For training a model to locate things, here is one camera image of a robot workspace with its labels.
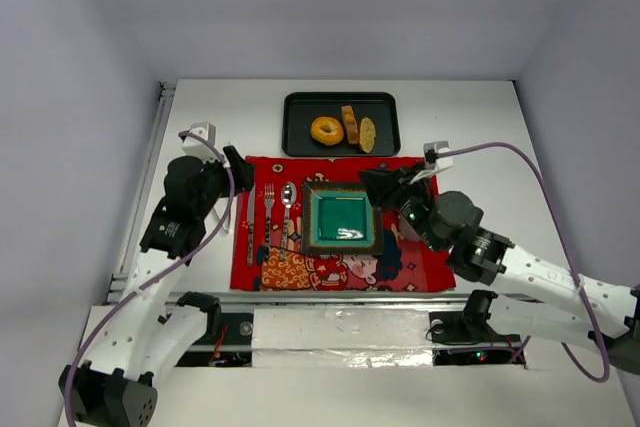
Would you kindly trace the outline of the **pale bread slice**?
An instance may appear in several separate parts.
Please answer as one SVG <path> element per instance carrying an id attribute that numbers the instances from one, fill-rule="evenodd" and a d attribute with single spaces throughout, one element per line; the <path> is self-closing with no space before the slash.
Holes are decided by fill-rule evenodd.
<path id="1" fill-rule="evenodd" d="M 376 128 L 374 122 L 364 117 L 359 126 L 359 147 L 362 152 L 369 154 L 373 151 L 376 140 Z"/>

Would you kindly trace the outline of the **brown bread slice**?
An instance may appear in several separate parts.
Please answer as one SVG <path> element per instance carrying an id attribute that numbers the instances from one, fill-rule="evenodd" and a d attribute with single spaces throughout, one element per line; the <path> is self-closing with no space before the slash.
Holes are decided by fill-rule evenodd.
<path id="1" fill-rule="evenodd" d="M 355 117 L 354 110 L 351 105 L 341 107 L 342 122 L 344 125 L 346 137 L 350 145 L 359 144 L 359 128 Z"/>

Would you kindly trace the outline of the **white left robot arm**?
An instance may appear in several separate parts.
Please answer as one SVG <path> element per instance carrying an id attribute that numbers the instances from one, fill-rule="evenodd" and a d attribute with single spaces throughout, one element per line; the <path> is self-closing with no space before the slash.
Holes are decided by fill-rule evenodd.
<path id="1" fill-rule="evenodd" d="M 172 160 L 164 194 L 139 244 L 140 265 L 123 296 L 87 335 L 59 378 L 70 426 L 146 426 L 158 401 L 158 384 L 197 340 L 221 325 L 217 298 L 188 292 L 176 312 L 166 303 L 191 260 L 222 230 L 205 223 L 219 199 L 232 201 L 254 185 L 254 166 L 233 146 L 204 145 L 200 156 Z"/>

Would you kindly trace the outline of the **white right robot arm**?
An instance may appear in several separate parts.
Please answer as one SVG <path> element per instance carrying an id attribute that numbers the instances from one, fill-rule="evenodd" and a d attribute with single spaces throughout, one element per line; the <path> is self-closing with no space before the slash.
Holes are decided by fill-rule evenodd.
<path id="1" fill-rule="evenodd" d="M 459 191 L 433 193 L 427 180 L 400 168 L 360 172 L 373 208 L 394 211 L 435 251 L 448 251 L 447 266 L 468 282 L 485 285 L 478 315 L 491 329 L 500 294 L 523 294 L 559 310 L 559 322 L 542 320 L 539 334 L 561 342 L 603 350 L 610 365 L 639 372 L 639 291 L 548 263 L 508 238 L 481 227 L 483 212 Z"/>

